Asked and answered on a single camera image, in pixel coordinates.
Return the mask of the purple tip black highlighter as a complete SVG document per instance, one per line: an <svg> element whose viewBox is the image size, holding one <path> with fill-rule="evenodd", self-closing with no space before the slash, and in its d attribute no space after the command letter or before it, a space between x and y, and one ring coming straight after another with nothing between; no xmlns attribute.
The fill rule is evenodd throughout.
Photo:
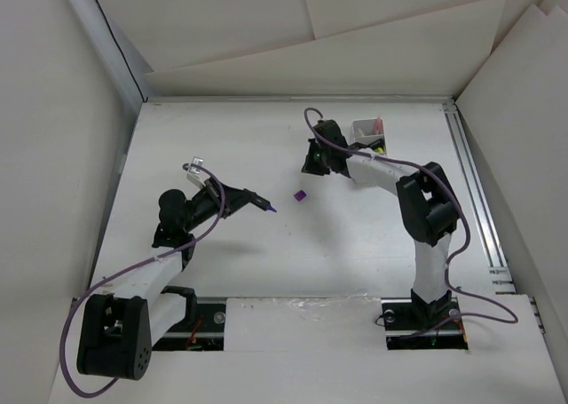
<svg viewBox="0 0 568 404"><path fill-rule="evenodd" d="M277 210L272 206L272 204L268 200L266 200L264 197L261 197L259 195L255 194L251 198L251 203L263 211L270 211L273 213L277 212Z"/></svg>

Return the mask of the purple highlighter cap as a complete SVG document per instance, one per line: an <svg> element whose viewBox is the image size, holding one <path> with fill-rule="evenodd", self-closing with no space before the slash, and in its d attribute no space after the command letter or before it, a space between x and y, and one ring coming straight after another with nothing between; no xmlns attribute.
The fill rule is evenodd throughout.
<svg viewBox="0 0 568 404"><path fill-rule="evenodd" d="M294 198L300 202L306 197L306 192L304 190L299 190L294 194Z"/></svg>

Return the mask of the pink clear pen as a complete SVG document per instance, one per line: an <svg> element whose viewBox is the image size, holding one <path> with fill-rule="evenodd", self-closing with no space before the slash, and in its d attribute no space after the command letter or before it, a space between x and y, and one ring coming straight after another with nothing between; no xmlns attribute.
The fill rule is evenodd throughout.
<svg viewBox="0 0 568 404"><path fill-rule="evenodd" d="M375 119L375 135L382 135L383 134L383 119L381 117L377 117Z"/></svg>

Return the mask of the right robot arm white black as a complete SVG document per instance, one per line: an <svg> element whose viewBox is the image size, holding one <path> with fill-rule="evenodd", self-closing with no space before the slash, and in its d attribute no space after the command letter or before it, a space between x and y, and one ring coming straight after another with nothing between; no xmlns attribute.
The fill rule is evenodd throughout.
<svg viewBox="0 0 568 404"><path fill-rule="evenodd" d="M348 145L333 120L319 120L312 131L303 173L325 176L334 172L397 197L403 226L414 241L410 316L418 326L431 327L450 304L445 270L458 220L454 193L443 169L435 162L413 167L379 161L372 148Z"/></svg>

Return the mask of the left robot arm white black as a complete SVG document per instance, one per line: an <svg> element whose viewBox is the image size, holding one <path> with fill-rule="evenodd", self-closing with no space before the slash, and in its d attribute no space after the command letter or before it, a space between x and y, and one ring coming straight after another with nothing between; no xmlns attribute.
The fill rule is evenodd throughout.
<svg viewBox="0 0 568 404"><path fill-rule="evenodd" d="M217 184L209 178L187 198L178 189L159 200L159 223L152 247L157 258L126 274L106 294L85 304L76 367L80 374L139 380L154 345L172 327L189 329L197 322L197 298L191 288L171 285L193 256L192 231L211 218L228 218L248 204L268 211L268 200L248 189Z"/></svg>

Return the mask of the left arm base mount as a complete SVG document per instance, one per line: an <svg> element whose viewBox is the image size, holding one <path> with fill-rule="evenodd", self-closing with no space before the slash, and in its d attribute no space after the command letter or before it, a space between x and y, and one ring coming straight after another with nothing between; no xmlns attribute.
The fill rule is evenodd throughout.
<svg viewBox="0 0 568 404"><path fill-rule="evenodd" d="M154 352L224 350L226 298L197 297L194 289L168 286L162 294L185 300L185 317L153 345Z"/></svg>

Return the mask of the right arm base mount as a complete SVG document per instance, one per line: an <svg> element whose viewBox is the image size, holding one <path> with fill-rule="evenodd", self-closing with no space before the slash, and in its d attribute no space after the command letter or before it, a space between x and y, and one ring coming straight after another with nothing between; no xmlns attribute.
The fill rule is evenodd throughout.
<svg viewBox="0 0 568 404"><path fill-rule="evenodd" d="M448 321L435 329L441 321L449 318L452 310L459 310L456 298L452 299L448 309L435 315L431 321L421 321L409 299L384 299L381 305L382 313L375 318L375 324L384 329L389 351L469 349L461 321Z"/></svg>

